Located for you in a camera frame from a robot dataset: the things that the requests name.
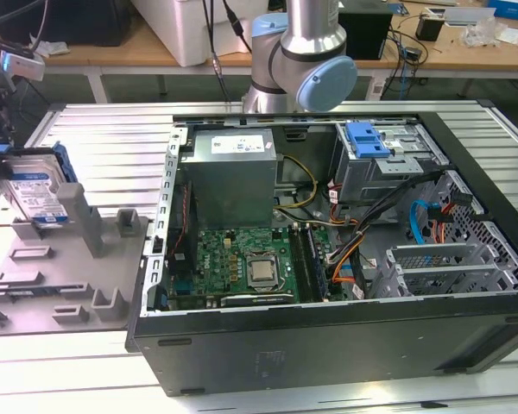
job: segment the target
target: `hard drive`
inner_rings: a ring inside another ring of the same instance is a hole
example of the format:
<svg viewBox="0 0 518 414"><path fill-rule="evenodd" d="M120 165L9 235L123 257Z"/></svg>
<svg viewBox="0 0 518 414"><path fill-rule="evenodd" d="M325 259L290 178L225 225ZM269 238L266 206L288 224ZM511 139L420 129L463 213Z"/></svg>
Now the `hard drive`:
<svg viewBox="0 0 518 414"><path fill-rule="evenodd" d="M77 182L64 147L10 149L2 152L0 190L21 219L42 229L68 222L56 193L63 183Z"/></svg>

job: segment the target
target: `blue drive bay latch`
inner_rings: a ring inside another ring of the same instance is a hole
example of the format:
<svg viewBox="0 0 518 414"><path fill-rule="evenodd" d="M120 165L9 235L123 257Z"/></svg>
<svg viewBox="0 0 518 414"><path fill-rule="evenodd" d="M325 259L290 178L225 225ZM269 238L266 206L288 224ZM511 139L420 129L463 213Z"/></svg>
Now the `blue drive bay latch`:
<svg viewBox="0 0 518 414"><path fill-rule="evenodd" d="M388 158L391 152L383 145L380 134L369 122L345 124L347 141L355 148L357 158Z"/></svg>

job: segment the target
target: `floor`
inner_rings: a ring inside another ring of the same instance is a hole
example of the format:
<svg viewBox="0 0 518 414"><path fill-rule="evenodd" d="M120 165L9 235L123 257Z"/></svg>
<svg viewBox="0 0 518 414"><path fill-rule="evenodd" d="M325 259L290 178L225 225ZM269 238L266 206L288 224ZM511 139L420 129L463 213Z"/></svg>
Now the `floor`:
<svg viewBox="0 0 518 414"><path fill-rule="evenodd" d="M223 100L216 79L213 76L171 76L166 77L168 94L161 97L155 76L104 77L106 88L115 103L129 102L198 102ZM247 90L250 79L247 76L230 76L226 79L229 94L238 100ZM462 79L429 79L426 85L416 85L410 92L410 100L457 99L457 93L464 84ZM85 104L92 103L90 86L83 76L47 75L41 83L34 83L50 103ZM366 94L368 79L360 78L350 100L361 100ZM399 92L389 91L385 99L397 99ZM508 80L476 80L468 98L486 98L518 127L518 90ZM25 142L39 119L46 113L47 104L24 83L18 85L17 93L11 97L14 124L18 129L18 143Z"/></svg>

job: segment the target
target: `blue hard drive label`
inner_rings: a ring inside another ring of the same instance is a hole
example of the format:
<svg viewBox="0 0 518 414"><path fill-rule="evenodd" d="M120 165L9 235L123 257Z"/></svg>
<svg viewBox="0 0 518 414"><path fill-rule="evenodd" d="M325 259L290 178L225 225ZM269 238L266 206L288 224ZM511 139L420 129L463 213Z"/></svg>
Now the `blue hard drive label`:
<svg viewBox="0 0 518 414"><path fill-rule="evenodd" d="M37 172L30 174L12 174L11 179L13 181L43 181L50 179L50 176L44 172Z"/></svg>
<svg viewBox="0 0 518 414"><path fill-rule="evenodd" d="M58 184L44 172L14 173L10 187L25 214L41 224L67 222L67 212L58 201Z"/></svg>

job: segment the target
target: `cpu socket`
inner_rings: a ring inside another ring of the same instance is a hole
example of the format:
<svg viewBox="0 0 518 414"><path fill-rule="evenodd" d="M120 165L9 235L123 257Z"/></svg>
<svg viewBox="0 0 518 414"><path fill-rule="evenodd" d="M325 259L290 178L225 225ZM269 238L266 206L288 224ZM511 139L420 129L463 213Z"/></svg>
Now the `cpu socket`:
<svg viewBox="0 0 518 414"><path fill-rule="evenodd" d="M276 256L248 256L246 264L249 287L257 291L270 291L278 285Z"/></svg>

